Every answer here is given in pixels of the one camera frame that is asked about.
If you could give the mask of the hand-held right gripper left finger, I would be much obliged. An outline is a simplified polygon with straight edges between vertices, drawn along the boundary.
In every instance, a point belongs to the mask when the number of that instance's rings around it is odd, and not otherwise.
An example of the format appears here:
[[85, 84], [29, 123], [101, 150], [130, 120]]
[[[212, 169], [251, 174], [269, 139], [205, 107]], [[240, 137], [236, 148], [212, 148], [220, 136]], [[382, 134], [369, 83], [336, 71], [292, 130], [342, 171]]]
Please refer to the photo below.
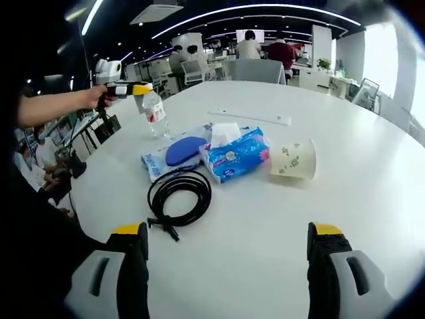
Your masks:
[[149, 318], [147, 224], [118, 227], [106, 246], [72, 274], [66, 308], [74, 318]]

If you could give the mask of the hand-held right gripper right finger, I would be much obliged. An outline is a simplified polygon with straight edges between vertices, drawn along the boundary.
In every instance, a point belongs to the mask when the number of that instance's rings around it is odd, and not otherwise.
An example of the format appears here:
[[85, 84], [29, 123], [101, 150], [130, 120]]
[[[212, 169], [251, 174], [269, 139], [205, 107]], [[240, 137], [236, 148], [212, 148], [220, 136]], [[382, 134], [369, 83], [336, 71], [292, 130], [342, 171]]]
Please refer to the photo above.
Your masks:
[[309, 318], [384, 318], [394, 306], [384, 273], [338, 227], [309, 223], [307, 261]]

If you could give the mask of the person's left hand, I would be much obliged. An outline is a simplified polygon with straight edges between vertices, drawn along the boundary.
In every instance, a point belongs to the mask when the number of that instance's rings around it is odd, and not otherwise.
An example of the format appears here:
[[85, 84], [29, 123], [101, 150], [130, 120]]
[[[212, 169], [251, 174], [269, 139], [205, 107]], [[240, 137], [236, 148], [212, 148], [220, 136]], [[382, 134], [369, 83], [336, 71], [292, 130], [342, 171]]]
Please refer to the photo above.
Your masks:
[[80, 103], [85, 108], [95, 109], [99, 102], [110, 106], [114, 97], [108, 92], [108, 88], [101, 84], [85, 89], [81, 92]]

